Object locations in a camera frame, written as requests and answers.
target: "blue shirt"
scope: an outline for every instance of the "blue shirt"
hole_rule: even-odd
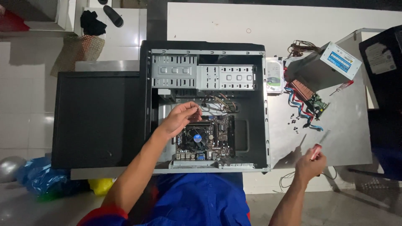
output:
[[[241,173],[189,173],[158,177],[158,201],[144,226],[249,226]],[[88,213],[78,226],[125,226],[116,206]]]

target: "motherboard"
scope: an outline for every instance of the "motherboard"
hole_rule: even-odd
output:
[[[234,116],[209,115],[189,123],[176,136],[176,160],[234,157]]]

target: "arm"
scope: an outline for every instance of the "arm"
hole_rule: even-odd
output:
[[[285,196],[277,206],[269,222],[269,226],[300,225],[304,191],[308,182],[322,173],[326,165],[326,156],[320,152],[316,160],[310,161],[313,152],[311,149],[296,163],[295,177]]]
[[[153,132],[141,151],[117,178],[102,206],[116,205],[128,213],[151,179],[156,162],[169,139],[188,123],[201,120],[202,112],[194,102],[177,105]]]

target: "woven mat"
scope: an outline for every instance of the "woven mat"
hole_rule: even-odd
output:
[[[98,36],[67,36],[63,48],[54,63],[50,75],[57,77],[59,72],[73,72],[76,61],[96,61],[102,52],[105,41]]]

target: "copper heatsink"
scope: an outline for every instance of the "copper heatsink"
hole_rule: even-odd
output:
[[[311,91],[297,79],[293,80],[290,83],[290,86],[296,89],[302,101],[307,101],[314,95],[313,91]]]

